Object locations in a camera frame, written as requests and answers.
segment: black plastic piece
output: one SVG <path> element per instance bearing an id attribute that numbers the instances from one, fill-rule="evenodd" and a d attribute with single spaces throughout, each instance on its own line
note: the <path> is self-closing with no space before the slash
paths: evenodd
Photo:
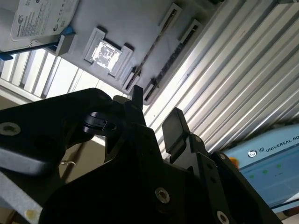
<path id="1" fill-rule="evenodd" d="M 83 131 L 85 117 L 111 103 L 103 91 L 88 89 L 0 111 L 0 123 L 21 128 L 18 135 L 0 135 L 0 167 L 27 175 L 53 172 L 66 149 L 93 137 Z"/>
<path id="2" fill-rule="evenodd" d="M 134 85 L 131 90 L 131 101 L 136 106 L 140 107 L 141 110 L 143 109 L 143 88 L 138 85 Z"/>
<path id="3" fill-rule="evenodd" d="M 165 149 L 171 154 L 173 163 L 186 148 L 186 139 L 190 134 L 183 112 L 174 108 L 162 124 Z"/>

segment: sticker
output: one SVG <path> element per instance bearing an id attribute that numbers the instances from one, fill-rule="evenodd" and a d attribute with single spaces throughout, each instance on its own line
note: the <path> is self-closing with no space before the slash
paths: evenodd
<path id="1" fill-rule="evenodd" d="M 248 152 L 248 157 L 253 158 L 257 155 L 257 151 L 256 150 L 252 150 Z"/>
<path id="2" fill-rule="evenodd" d="M 60 34 L 71 22 L 78 0 L 20 0 L 12 40 Z"/>

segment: blue panel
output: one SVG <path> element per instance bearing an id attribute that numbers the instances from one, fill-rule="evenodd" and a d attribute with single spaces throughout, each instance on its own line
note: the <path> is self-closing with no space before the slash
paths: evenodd
<path id="1" fill-rule="evenodd" d="M 299 125 L 267 132 L 226 155 L 239 161 L 240 172 L 275 211 L 299 193 Z"/>

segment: screw hole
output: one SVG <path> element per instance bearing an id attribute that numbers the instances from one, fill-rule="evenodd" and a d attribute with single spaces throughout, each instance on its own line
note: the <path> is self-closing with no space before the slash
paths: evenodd
<path id="1" fill-rule="evenodd" d="M 220 218 L 223 222 L 226 222 L 226 218 L 224 217 L 224 215 L 220 215 Z"/>
<path id="2" fill-rule="evenodd" d="M 11 125 L 7 125 L 3 127 L 3 130 L 6 132 L 15 132 L 15 127 L 12 127 Z"/>
<path id="3" fill-rule="evenodd" d="M 213 166 L 211 164 L 207 164 L 207 167 L 209 167 L 210 169 L 213 169 Z"/>
<path id="4" fill-rule="evenodd" d="M 213 183 L 216 183 L 216 180 L 214 178 L 211 177 L 210 179 Z"/>

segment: corrugated metal wall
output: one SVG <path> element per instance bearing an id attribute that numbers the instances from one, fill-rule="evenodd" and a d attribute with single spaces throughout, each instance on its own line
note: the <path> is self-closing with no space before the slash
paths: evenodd
<path id="1" fill-rule="evenodd" d="M 161 124 L 175 106 L 210 152 L 298 116 L 299 4 L 275 2 L 226 0 L 162 94 L 144 108 L 164 157 Z M 0 64 L 0 85 L 32 101 L 101 88 L 100 80 L 47 52 L 15 60 Z"/>

